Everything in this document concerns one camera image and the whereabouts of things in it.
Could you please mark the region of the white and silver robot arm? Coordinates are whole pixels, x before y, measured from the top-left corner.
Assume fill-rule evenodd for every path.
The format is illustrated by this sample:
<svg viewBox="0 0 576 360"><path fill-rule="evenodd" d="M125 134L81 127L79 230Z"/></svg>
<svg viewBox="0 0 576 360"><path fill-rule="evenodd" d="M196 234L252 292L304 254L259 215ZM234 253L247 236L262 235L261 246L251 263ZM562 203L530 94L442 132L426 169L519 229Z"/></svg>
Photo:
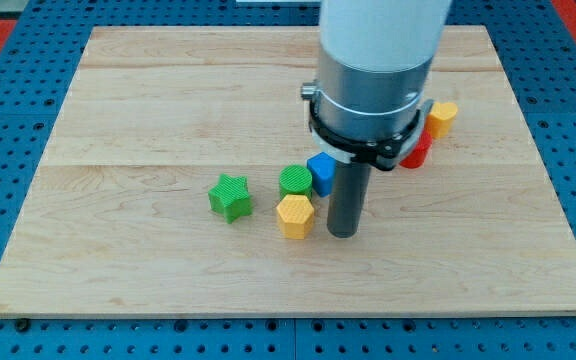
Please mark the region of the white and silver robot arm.
<svg viewBox="0 0 576 360"><path fill-rule="evenodd" d="M416 146L451 0L326 0L316 78L302 87L314 141L335 160L392 170Z"/></svg>

